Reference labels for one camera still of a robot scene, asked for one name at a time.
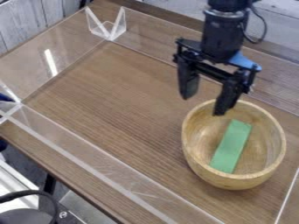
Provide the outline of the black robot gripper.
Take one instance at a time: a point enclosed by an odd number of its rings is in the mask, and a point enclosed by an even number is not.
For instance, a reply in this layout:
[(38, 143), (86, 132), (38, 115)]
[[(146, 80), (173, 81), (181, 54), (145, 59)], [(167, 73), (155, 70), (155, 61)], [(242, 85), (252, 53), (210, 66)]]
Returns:
[(225, 116), (236, 107), (240, 97), (248, 93), (257, 73), (262, 70), (241, 51), (248, 35), (249, 8), (238, 11), (205, 11), (201, 41), (178, 38), (173, 61), (178, 65), (179, 92), (189, 100), (198, 93), (201, 75), (223, 84), (215, 102), (215, 116)]

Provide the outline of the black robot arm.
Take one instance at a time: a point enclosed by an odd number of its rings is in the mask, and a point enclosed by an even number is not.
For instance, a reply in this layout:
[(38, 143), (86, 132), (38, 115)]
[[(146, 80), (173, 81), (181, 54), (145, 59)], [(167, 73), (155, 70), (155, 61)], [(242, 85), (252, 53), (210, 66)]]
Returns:
[(261, 65), (242, 53), (248, 35), (249, 16), (257, 0), (209, 0), (199, 41), (178, 38), (173, 61), (178, 65), (179, 92), (190, 99), (199, 89), (201, 76), (222, 84), (213, 114), (223, 116), (249, 93)]

